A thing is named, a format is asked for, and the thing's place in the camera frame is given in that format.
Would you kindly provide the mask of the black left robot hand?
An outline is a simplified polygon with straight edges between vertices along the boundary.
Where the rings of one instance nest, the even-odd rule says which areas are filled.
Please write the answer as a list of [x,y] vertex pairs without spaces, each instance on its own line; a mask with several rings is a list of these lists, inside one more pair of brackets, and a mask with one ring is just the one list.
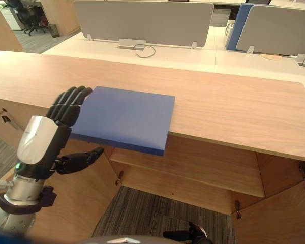
[[55,172],[72,174],[89,167],[103,154],[103,148],[97,147],[88,152],[60,155],[81,105],[92,91],[90,87],[73,86],[58,95],[45,116],[31,117],[17,148],[17,175],[47,180]]

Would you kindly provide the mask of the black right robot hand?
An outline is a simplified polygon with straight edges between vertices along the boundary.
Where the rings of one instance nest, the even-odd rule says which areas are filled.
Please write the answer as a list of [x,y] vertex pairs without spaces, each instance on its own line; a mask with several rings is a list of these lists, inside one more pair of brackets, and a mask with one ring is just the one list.
[[213,244],[203,227],[189,222],[188,230],[164,231],[163,237],[174,241],[191,241],[195,244]]

